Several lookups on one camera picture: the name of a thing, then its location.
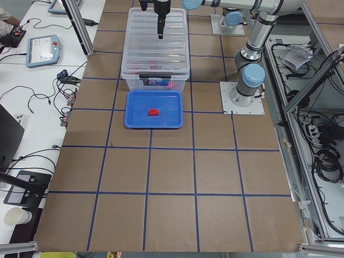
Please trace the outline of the red blocks inside box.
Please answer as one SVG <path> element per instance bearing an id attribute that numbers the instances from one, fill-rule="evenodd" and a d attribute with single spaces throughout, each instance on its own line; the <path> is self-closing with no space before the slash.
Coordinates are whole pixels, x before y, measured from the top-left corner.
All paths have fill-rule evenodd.
<path id="1" fill-rule="evenodd" d="M 140 73 L 156 73 L 156 74 L 170 74 L 171 80 L 142 80 L 139 78 Z M 156 61 L 151 61 L 148 64 L 134 64 L 128 65 L 128 71 L 121 74 L 122 78 L 130 90 L 180 90 L 180 83 L 172 78 L 173 73 L 170 71 L 163 71 L 163 65 Z"/>

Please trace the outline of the white paper cup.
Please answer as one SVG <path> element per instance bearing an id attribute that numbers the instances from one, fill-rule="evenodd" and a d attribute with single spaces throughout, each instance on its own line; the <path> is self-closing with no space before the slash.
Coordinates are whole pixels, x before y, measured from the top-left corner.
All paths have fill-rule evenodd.
<path id="1" fill-rule="evenodd" d="M 27 224 L 31 219 L 32 212 L 19 207 L 11 208 L 4 216 L 4 222 L 9 226 Z"/>

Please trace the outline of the blue plastic tray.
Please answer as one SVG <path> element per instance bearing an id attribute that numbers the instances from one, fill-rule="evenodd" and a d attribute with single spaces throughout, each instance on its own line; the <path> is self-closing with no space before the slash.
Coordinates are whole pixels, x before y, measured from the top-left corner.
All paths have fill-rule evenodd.
<path id="1" fill-rule="evenodd" d="M 128 128 L 177 129 L 183 126 L 180 91 L 133 90 L 127 95 L 124 124 Z"/>

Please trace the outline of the red block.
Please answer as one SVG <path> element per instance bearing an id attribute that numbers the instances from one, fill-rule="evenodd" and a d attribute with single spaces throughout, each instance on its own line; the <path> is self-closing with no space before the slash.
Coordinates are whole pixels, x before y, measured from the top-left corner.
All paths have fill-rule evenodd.
<path id="1" fill-rule="evenodd" d="M 148 110 L 148 115 L 150 117 L 156 117 L 160 114 L 160 110 L 159 109 L 149 109 Z"/>

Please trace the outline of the clear plastic storage box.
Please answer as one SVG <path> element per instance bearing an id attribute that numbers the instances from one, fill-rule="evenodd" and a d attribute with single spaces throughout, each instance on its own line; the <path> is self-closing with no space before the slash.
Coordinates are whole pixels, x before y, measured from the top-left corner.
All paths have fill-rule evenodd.
<path id="1" fill-rule="evenodd" d="M 158 38 L 157 18 L 153 8 L 146 11 L 140 8 L 129 10 L 121 74 L 128 71 L 128 65 L 134 64 L 134 61 L 138 64 L 156 61 L 163 65 L 163 71 L 173 73 L 172 78 L 180 83 L 178 91 L 183 91 L 190 76 L 186 12 L 183 9 L 171 9 L 166 17 L 163 39 Z"/>

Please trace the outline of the black power adapter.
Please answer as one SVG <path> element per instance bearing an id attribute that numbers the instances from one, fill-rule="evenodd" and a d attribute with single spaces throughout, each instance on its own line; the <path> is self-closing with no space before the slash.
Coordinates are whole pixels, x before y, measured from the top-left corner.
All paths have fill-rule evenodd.
<path id="1" fill-rule="evenodd" d="M 98 22 L 94 21 L 94 20 L 91 20 L 91 19 L 86 19 L 86 18 L 83 18 L 83 22 L 86 26 L 96 26 L 98 25 Z"/>

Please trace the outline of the crumpled white paper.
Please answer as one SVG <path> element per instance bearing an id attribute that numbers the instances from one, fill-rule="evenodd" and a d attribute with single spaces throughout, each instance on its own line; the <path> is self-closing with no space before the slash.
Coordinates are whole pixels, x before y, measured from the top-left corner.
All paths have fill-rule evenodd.
<path id="1" fill-rule="evenodd" d="M 282 60 L 282 63 L 293 70 L 298 70 L 313 58 L 313 50 L 307 43 L 301 45 L 290 44 L 288 48 L 289 52 Z"/>

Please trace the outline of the blue teach pendant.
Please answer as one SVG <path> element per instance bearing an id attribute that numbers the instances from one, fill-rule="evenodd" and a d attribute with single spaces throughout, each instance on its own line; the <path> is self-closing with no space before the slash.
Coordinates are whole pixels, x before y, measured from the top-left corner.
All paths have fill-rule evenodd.
<path id="1" fill-rule="evenodd" d="M 61 0 L 53 0 L 50 6 L 48 7 L 47 11 L 55 15 L 67 14 Z"/>
<path id="2" fill-rule="evenodd" d="M 54 65 L 60 58 L 60 41 L 56 34 L 29 38 L 27 41 L 26 66 L 35 68 Z"/>

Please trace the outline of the blue teach pendant near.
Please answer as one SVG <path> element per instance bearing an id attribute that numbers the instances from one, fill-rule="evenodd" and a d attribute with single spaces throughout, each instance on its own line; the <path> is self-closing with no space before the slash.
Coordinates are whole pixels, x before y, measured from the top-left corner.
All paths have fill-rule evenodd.
<path id="1" fill-rule="evenodd" d="M 56 34 L 29 38 L 27 41 L 26 66 L 35 68 L 54 65 L 60 58 L 60 41 Z"/>

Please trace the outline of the blue teach pendant far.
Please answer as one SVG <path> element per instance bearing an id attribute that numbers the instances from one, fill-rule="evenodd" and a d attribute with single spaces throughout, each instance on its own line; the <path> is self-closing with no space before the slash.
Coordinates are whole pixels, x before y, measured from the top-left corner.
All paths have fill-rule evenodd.
<path id="1" fill-rule="evenodd" d="M 61 0 L 53 0 L 50 6 L 48 7 L 47 11 L 55 15 L 67 14 Z"/>

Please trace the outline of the aluminium frame post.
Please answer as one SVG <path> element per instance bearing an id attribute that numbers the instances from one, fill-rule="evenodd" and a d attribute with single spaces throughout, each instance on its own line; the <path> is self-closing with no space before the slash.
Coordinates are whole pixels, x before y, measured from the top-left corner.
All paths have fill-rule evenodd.
<path id="1" fill-rule="evenodd" d="M 82 15 L 75 0 L 62 0 L 62 5 L 69 17 L 69 20 L 77 35 L 78 41 L 82 47 L 83 53 L 86 56 L 94 54 L 94 47 L 89 37 L 89 33 L 84 24 Z"/>

